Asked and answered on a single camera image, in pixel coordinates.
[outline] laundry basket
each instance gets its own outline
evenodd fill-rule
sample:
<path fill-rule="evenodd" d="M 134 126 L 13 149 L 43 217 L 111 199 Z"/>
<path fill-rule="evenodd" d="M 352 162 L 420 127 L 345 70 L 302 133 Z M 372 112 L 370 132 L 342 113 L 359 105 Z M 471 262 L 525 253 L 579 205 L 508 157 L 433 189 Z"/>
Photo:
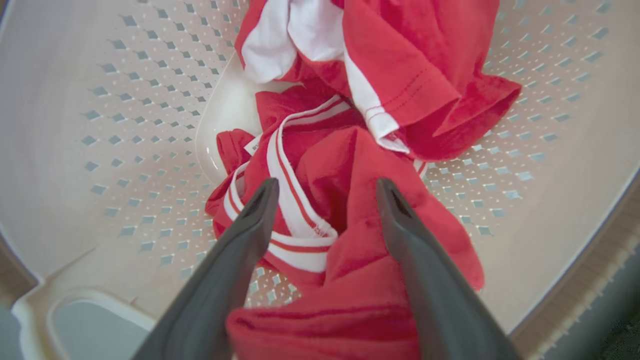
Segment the laundry basket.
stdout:
<path fill-rule="evenodd" d="M 77 300 L 152 327 L 216 243 L 204 213 L 226 176 L 216 134 L 259 133 L 253 95 L 287 86 L 244 77 L 233 46 L 247 8 L 9 2 L 0 232 L 4 263 L 34 284 L 13 305 L 29 356 L 63 357 L 51 318 Z M 506 332 L 638 169 L 639 15 L 636 0 L 504 0 L 484 71 L 523 84 L 522 95 L 464 155 L 429 164 L 425 184 L 470 233 L 486 272 L 480 296 Z M 246 305 L 299 296 L 284 275 L 257 268 Z"/>

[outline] clothing tag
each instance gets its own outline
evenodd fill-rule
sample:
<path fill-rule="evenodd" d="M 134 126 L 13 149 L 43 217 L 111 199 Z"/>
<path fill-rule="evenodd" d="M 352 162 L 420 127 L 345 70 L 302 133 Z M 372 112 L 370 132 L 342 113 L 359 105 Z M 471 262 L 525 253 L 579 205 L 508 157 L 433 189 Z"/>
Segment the clothing tag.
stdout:
<path fill-rule="evenodd" d="M 255 137 L 255 139 L 251 140 L 248 144 L 244 146 L 244 150 L 249 154 L 255 154 L 255 151 L 258 150 L 258 143 L 260 142 L 260 138 L 262 134 Z"/>

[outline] white laundry basket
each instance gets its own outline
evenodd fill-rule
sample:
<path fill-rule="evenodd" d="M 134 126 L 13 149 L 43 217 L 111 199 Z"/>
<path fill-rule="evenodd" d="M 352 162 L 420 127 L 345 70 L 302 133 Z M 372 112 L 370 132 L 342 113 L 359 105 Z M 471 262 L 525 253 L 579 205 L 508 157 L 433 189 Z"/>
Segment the white laundry basket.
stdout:
<path fill-rule="evenodd" d="M 151 327 L 215 244 L 220 131 L 259 132 L 234 55 L 247 0 L 15 0 L 0 38 L 0 231 L 38 286 L 13 312 L 29 356 L 63 356 L 57 306 Z M 586 246 L 640 159 L 640 3 L 504 0 L 485 71 L 508 115 L 427 187 L 471 234 L 507 332 Z M 256 269 L 248 306 L 299 296 Z"/>

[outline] red fabric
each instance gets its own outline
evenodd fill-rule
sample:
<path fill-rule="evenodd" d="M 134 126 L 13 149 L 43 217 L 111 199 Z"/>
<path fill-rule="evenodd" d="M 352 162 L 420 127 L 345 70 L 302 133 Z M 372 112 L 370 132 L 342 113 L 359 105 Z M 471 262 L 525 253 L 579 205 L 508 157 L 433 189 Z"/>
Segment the red fabric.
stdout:
<path fill-rule="evenodd" d="M 249 154 L 244 147 L 254 138 L 250 133 L 240 129 L 223 131 L 217 135 L 216 143 L 218 145 L 218 153 L 220 154 L 222 165 L 224 165 L 227 174 L 249 161 L 251 154 Z"/>
<path fill-rule="evenodd" d="M 250 12 L 261 12 L 267 2 L 254 1 Z M 402 141 L 412 157 L 459 156 L 498 123 L 520 93 L 519 84 L 482 73 L 499 0 L 332 3 L 343 10 L 344 48 L 380 106 L 360 107 L 354 89 L 362 84 L 347 82 L 344 56 L 312 61 L 299 51 L 280 80 L 317 78 L 342 95 L 354 95 L 367 123 L 383 108 L 399 126 L 387 137 Z M 259 16 L 247 16 L 241 34 L 253 31 L 258 21 Z M 241 58 L 245 38 L 236 42 Z"/>
<path fill-rule="evenodd" d="M 285 118 L 314 107 L 309 119 L 343 101 L 311 94 L 301 86 L 283 94 L 256 96 L 264 134 L 244 174 L 246 203 L 271 171 L 270 136 Z M 266 261 L 303 289 L 292 304 L 267 309 L 236 309 L 227 331 L 240 359 L 416 359 L 419 348 L 399 265 L 388 254 L 376 203 L 376 180 L 388 177 L 416 214 L 441 241 L 467 281 L 483 285 L 483 271 L 467 232 L 426 190 L 413 160 L 382 149 L 353 108 L 313 124 L 284 128 L 282 145 L 303 193 L 300 196 L 339 233 L 326 254 L 326 271 L 301 271 L 268 253 Z M 221 205 L 231 177 L 207 202 L 220 235 L 231 223 Z M 284 181 L 280 181 L 281 198 Z M 287 232 L 278 208 L 274 231 Z"/>

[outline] red and white garment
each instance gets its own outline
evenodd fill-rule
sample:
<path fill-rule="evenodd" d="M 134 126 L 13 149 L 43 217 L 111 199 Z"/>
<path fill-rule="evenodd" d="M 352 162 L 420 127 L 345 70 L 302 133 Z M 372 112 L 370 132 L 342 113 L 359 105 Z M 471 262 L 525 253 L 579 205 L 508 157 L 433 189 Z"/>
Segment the red and white garment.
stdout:
<path fill-rule="evenodd" d="M 496 125 L 520 92 L 482 73 L 498 5 L 254 0 L 236 50 L 254 81 L 323 81 L 353 99 L 380 146 L 448 160 Z"/>
<path fill-rule="evenodd" d="M 284 307 L 233 311 L 227 331 L 234 350 L 241 359 L 417 358 L 403 276 L 382 236 L 376 180 L 395 182 L 470 285 L 481 288 L 466 230 L 416 175 L 424 164 L 377 145 L 341 97 L 296 86 L 256 99 L 263 129 L 257 151 L 233 169 L 206 211 L 219 236 L 263 180 L 277 178 L 278 209 L 262 264 L 304 296 Z M 239 134 L 223 161 L 246 156 Z"/>

